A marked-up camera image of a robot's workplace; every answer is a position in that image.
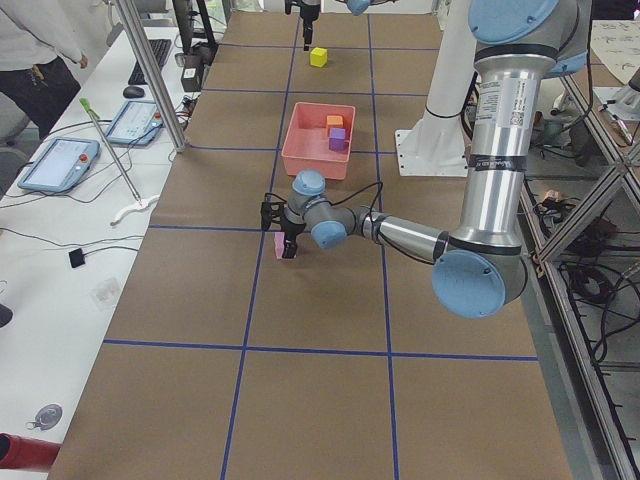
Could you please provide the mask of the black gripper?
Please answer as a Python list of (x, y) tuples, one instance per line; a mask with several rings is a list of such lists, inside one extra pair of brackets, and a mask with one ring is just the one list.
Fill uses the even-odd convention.
[[(300, 0), (300, 12), (302, 15), (318, 15), (320, 13), (320, 0)], [(307, 17), (303, 21), (303, 50), (308, 51), (313, 40), (313, 20)]]
[(293, 211), (288, 204), (285, 204), (282, 213), (282, 231), (285, 235), (283, 237), (282, 259), (294, 259), (296, 257), (298, 248), (296, 238), (304, 232), (305, 228), (306, 223), (303, 218)]

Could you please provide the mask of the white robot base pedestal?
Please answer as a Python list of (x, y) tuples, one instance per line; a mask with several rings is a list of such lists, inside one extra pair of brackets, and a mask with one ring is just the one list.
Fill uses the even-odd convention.
[(464, 111), (475, 73), (476, 39), (468, 24), (471, 2), (450, 3), (422, 118), (395, 132), (399, 173), (417, 177), (467, 175)]

